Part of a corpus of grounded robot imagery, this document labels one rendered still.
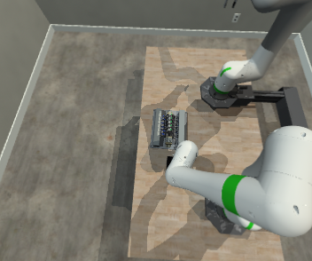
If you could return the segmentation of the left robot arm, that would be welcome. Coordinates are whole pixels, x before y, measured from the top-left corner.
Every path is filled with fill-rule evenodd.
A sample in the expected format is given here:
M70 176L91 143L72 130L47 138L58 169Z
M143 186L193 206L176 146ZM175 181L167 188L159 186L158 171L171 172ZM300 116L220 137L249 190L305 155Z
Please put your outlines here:
M168 165L166 181L214 202L228 223L301 236L312 227L312 130L278 128L268 135L263 150L241 175L213 173L191 168L199 150L185 140Z

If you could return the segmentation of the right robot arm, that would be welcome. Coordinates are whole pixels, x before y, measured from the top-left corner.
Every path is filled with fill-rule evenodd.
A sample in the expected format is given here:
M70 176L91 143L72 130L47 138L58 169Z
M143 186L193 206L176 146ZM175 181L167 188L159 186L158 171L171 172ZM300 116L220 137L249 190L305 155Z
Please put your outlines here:
M257 12L281 10L252 58L229 61L222 66L209 88L209 93L214 99L224 100L229 96L235 98L239 89L247 89L247 86L239 86L238 83L263 78L286 40L312 10L312 0L251 0L251 2Z

